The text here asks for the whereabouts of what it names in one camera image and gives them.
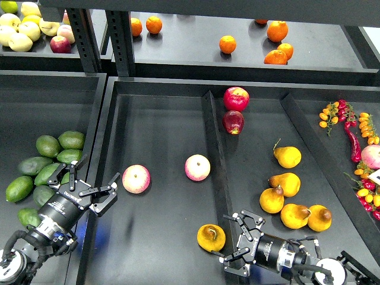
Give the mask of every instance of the apple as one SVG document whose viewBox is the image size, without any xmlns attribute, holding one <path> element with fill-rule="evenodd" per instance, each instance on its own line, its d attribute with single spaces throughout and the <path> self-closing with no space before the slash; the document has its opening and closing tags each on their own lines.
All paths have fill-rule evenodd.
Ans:
<svg viewBox="0 0 380 285">
<path fill-rule="evenodd" d="M 53 53 L 71 53 L 69 40 L 62 36 L 53 37 L 50 41 L 50 48 Z"/>
<path fill-rule="evenodd" d="M 222 123 L 229 134 L 238 135 L 244 126 L 243 114 L 239 111 L 228 111 L 224 114 Z"/>
<path fill-rule="evenodd" d="M 62 22 L 65 24 L 65 25 L 70 25 L 70 21 L 69 21 L 69 16 L 67 15 L 67 11 L 65 10 L 64 12 L 64 17 L 62 19 Z"/>
<path fill-rule="evenodd" d="M 18 25 L 21 24 L 20 18 L 11 13 L 5 13 L 0 17 L 0 26 L 10 26 L 14 28 L 15 31 L 18 31 Z"/>
<path fill-rule="evenodd" d="M 75 43 L 74 34 L 72 33 L 70 25 L 61 25 L 58 28 L 57 36 L 65 37 L 69 40 L 70 44 Z"/>
<path fill-rule="evenodd" d="M 42 33 L 47 36 L 53 37 L 57 35 L 58 28 L 61 24 L 58 22 L 47 22 L 43 18 L 40 20 L 40 29 Z"/>
<path fill-rule="evenodd" d="M 230 87 L 224 92 L 223 103 L 228 111 L 243 111 L 249 103 L 249 94 L 242 87 Z"/>
<path fill-rule="evenodd" d="M 380 145 L 367 145 L 362 150 L 362 160 L 371 169 L 380 169 Z"/>
<path fill-rule="evenodd" d="M 33 42 L 41 36 L 40 27 L 35 22 L 25 22 L 18 26 L 18 32 L 26 34 Z"/>
<path fill-rule="evenodd" d="M 135 164 L 125 169 L 122 177 L 124 188 L 133 194 L 144 192 L 150 183 L 150 174 L 144 166 Z"/>
<path fill-rule="evenodd" d="M 194 154 L 186 160 L 185 173 L 193 181 L 202 181 L 210 174 L 210 162 L 201 154 Z"/>
<path fill-rule="evenodd" d="M 9 47 L 15 52 L 27 52 L 33 46 L 33 42 L 26 34 L 14 33 L 9 38 Z"/>
<path fill-rule="evenodd" d="M 10 26 L 0 26 L 0 44 L 9 46 L 10 37 L 17 32 Z"/>
<path fill-rule="evenodd" d="M 40 8 L 38 8 L 38 5 L 34 2 L 23 2 L 21 4 L 21 13 L 22 15 L 24 15 L 24 17 L 29 15 L 36 15 L 42 17 Z"/>
</svg>

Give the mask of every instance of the red apple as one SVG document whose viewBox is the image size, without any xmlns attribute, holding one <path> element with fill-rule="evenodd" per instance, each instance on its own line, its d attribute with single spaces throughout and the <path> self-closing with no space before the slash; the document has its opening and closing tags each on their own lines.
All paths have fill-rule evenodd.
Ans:
<svg viewBox="0 0 380 285">
<path fill-rule="evenodd" d="M 125 169 L 122 177 L 124 188 L 133 194 L 144 192 L 150 183 L 150 174 L 144 166 L 135 164 Z"/>
<path fill-rule="evenodd" d="M 206 157 L 194 154 L 186 160 L 185 173 L 193 181 L 202 181 L 210 174 L 210 162 Z"/>
<path fill-rule="evenodd" d="M 239 111 L 228 111 L 223 116 L 223 126 L 229 134 L 238 135 L 244 126 L 244 117 Z"/>
<path fill-rule="evenodd" d="M 230 87 L 224 92 L 223 103 L 228 111 L 243 111 L 249 103 L 249 94 L 241 87 Z"/>
<path fill-rule="evenodd" d="M 71 53 L 69 40 L 62 36 L 53 37 L 50 41 L 50 48 L 53 53 Z"/>
</svg>

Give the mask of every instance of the black tray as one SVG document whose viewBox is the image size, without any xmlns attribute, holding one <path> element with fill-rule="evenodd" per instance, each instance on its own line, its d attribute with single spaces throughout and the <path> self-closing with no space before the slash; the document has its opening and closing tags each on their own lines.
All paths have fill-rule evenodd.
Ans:
<svg viewBox="0 0 380 285">
<path fill-rule="evenodd" d="M 38 156 L 36 140 L 49 134 L 56 138 L 69 129 L 86 134 L 83 152 L 91 158 L 96 126 L 103 98 L 106 76 L 82 73 L 0 71 L 0 248 L 16 230 L 23 229 L 17 211 L 24 207 L 37 208 L 31 196 L 18 202 L 5 200 L 5 189 L 21 176 L 17 165 L 22 160 Z M 78 172 L 82 180 L 87 177 L 89 164 Z M 86 227 L 86 217 L 78 225 Z M 79 262 L 84 231 L 78 231 L 80 245 L 71 255 L 51 258 L 37 272 L 33 284 L 64 284 L 69 264 Z M 78 264 L 73 265 L 78 271 Z"/>
<path fill-rule="evenodd" d="M 22 2 L 17 2 L 17 4 L 18 12 L 16 16 L 22 21 L 24 18 L 20 12 Z M 106 36 L 105 12 L 96 9 L 90 12 L 101 60 L 103 62 L 110 61 L 112 47 Z M 33 43 L 28 52 L 14 52 L 10 47 L 0 45 L 0 55 L 3 56 L 4 60 L 3 69 L 83 72 L 76 43 L 71 45 L 71 53 L 53 53 L 50 48 L 51 39 L 52 37 L 41 32 L 40 39 Z"/>
<path fill-rule="evenodd" d="M 244 111 L 245 129 L 233 137 L 220 127 L 221 96 L 226 88 L 239 84 L 109 79 L 94 149 L 98 155 L 93 156 L 90 173 L 96 173 L 97 183 L 105 183 L 115 172 L 143 164 L 151 173 L 152 185 L 145 194 L 132 195 L 118 183 L 119 200 L 97 220 L 85 284 L 125 284 L 125 280 L 131 284 L 285 283 L 279 275 L 258 267 L 252 269 L 250 280 L 238 280 L 224 273 L 218 258 L 203 251 L 196 240 L 200 226 L 219 223 L 230 236 L 222 252 L 231 253 L 240 232 L 222 217 L 243 208 L 266 219 L 262 230 L 268 234 L 281 238 L 315 234 L 307 227 L 285 228 L 278 215 L 264 213 L 258 204 L 259 194 L 268 188 L 267 179 L 285 172 L 272 152 L 279 137 L 282 144 L 296 145 L 303 154 L 294 170 L 303 186 L 287 202 L 321 203 L 333 212 L 332 227 L 319 235 L 324 257 L 336 258 L 347 250 L 372 272 L 379 272 L 281 106 L 281 99 L 296 85 L 243 85 L 253 99 Z M 311 88 L 301 87 L 306 93 Z M 212 165 L 210 177 L 201 183 L 191 182 L 183 170 L 186 158 L 195 153 L 208 155 Z M 347 233 L 346 239 L 342 240 L 341 232 Z"/>
</svg>

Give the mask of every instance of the label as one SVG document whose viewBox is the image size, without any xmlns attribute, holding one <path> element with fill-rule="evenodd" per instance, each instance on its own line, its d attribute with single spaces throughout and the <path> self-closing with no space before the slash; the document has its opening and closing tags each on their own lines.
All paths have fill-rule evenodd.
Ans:
<svg viewBox="0 0 380 285">
<path fill-rule="evenodd" d="M 265 244 L 264 256 L 265 256 L 266 261 L 269 260 L 269 256 L 271 255 L 272 245 L 273 245 L 273 242 Z"/>
<path fill-rule="evenodd" d="M 66 215 L 65 207 L 60 202 L 54 201 L 48 203 L 48 205 L 56 210 L 59 214 L 62 214 L 63 216 Z"/>
</svg>

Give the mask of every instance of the yellow apple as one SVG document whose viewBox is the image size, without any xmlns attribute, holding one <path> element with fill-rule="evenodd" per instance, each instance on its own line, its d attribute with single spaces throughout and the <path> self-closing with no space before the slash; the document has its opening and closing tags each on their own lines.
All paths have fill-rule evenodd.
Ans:
<svg viewBox="0 0 380 285">
<path fill-rule="evenodd" d="M 18 32 L 26 34 L 33 42 L 41 36 L 40 27 L 35 22 L 25 22 L 18 26 Z"/>
<path fill-rule="evenodd" d="M 16 15 L 11 13 L 5 13 L 0 17 L 0 26 L 10 26 L 18 31 L 18 25 L 20 25 L 21 20 Z"/>
<path fill-rule="evenodd" d="M 0 44 L 9 46 L 10 37 L 15 33 L 17 32 L 10 26 L 0 26 Z"/>
<path fill-rule="evenodd" d="M 40 29 L 42 33 L 47 36 L 53 37 L 57 35 L 58 28 L 61 24 L 58 22 L 47 22 L 43 18 L 40 20 Z"/>
<path fill-rule="evenodd" d="M 33 42 L 26 34 L 14 33 L 9 38 L 9 47 L 15 52 L 27 52 L 33 46 Z"/>
<path fill-rule="evenodd" d="M 39 17 L 42 17 L 40 8 L 38 8 L 38 5 L 34 2 L 23 2 L 21 4 L 21 13 L 25 17 L 29 15 L 37 15 Z"/>
</svg>

